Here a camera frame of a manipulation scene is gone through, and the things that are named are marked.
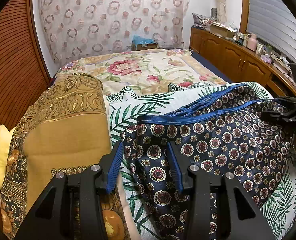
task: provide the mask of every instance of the pillow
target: pillow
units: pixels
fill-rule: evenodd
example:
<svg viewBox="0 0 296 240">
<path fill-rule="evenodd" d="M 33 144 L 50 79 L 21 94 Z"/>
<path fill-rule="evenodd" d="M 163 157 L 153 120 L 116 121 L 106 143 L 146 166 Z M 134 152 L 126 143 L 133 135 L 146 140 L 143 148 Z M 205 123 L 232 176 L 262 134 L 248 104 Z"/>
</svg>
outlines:
<svg viewBox="0 0 296 240">
<path fill-rule="evenodd" d="M 8 131 L 5 125 L 0 126 L 0 189 L 5 178 L 8 151 L 15 128 Z"/>
</svg>

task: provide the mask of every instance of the wooden louvered door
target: wooden louvered door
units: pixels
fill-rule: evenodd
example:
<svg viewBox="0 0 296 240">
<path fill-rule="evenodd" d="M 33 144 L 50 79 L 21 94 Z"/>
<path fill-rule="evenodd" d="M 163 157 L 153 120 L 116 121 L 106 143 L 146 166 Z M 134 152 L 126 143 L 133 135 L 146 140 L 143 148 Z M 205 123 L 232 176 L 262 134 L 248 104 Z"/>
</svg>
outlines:
<svg viewBox="0 0 296 240">
<path fill-rule="evenodd" d="M 10 0 L 0 12 L 0 125 L 8 130 L 50 80 L 34 34 L 31 1 Z"/>
</svg>

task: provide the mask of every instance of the white window blind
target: white window blind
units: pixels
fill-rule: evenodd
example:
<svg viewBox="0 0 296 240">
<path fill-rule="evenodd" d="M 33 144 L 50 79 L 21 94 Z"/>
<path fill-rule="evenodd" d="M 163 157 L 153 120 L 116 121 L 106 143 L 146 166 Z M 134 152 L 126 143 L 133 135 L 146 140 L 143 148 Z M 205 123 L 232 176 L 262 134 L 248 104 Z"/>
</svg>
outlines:
<svg viewBox="0 0 296 240">
<path fill-rule="evenodd" d="M 250 0 L 247 31 L 296 62 L 296 19 L 281 0 Z"/>
</svg>

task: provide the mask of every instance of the pink bottle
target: pink bottle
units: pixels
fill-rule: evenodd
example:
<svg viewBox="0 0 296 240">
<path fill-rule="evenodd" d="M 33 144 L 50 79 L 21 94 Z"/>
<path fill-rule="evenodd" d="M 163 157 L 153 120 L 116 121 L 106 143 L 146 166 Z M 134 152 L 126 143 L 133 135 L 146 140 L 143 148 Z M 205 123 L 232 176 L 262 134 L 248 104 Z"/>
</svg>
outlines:
<svg viewBox="0 0 296 240">
<path fill-rule="evenodd" d="M 253 51 L 256 51 L 256 46 L 258 45 L 257 39 L 256 39 L 256 34 L 248 34 L 247 36 L 251 35 L 250 38 L 248 38 L 248 43 L 247 43 L 247 48 Z"/>
</svg>

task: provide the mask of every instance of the navy patterned fabric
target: navy patterned fabric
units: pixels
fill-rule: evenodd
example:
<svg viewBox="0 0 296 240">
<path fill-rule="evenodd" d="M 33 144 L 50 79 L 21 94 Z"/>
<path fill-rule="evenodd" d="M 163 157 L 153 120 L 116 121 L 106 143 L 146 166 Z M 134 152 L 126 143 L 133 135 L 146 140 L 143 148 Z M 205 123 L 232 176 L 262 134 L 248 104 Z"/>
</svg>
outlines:
<svg viewBox="0 0 296 240">
<path fill-rule="evenodd" d="M 206 100 L 163 116 L 140 116 L 121 134 L 131 172 L 162 237 L 183 239 L 189 196 L 175 189 L 166 144 L 207 172 L 233 172 L 261 207 L 280 182 L 293 138 L 261 120 L 264 109 L 284 111 L 247 85 L 216 92 Z M 215 239 L 216 199 L 211 194 L 210 239 Z"/>
</svg>

